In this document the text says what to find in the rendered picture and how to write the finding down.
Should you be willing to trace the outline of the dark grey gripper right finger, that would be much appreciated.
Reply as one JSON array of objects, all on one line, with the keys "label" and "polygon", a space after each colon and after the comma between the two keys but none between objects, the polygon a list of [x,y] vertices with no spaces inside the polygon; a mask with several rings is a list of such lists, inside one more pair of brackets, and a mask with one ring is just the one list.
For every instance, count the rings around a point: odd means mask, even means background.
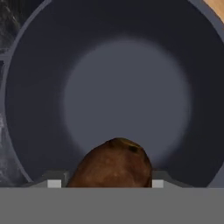
[{"label": "dark grey gripper right finger", "polygon": [[180,187],[192,188],[191,185],[182,183],[173,179],[167,171],[153,171],[152,172],[152,187],[153,188],[166,188],[166,187]]}]

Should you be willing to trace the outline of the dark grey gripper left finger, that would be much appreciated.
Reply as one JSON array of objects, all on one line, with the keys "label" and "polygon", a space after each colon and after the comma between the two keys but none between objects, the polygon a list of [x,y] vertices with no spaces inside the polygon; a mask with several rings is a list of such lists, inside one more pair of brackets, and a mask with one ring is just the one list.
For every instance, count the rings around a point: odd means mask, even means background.
[{"label": "dark grey gripper left finger", "polygon": [[63,170],[47,171],[40,178],[24,184],[24,187],[63,188],[67,186],[70,172]]}]

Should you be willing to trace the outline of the brown sweet potato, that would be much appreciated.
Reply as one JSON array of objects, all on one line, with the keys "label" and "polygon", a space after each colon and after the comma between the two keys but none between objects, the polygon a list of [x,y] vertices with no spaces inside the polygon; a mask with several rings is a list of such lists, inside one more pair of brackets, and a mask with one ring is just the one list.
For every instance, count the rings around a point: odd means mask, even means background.
[{"label": "brown sweet potato", "polygon": [[93,148],[66,186],[152,188],[151,161],[141,145],[116,137]]}]

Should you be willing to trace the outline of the dark grey pot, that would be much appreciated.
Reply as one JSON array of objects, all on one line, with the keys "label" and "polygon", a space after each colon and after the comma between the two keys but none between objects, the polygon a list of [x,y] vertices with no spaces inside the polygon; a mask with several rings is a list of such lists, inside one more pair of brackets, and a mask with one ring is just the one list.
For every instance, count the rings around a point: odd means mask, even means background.
[{"label": "dark grey pot", "polygon": [[4,138],[26,181],[114,137],[189,186],[224,164],[224,23],[204,0],[43,0],[0,62]]}]

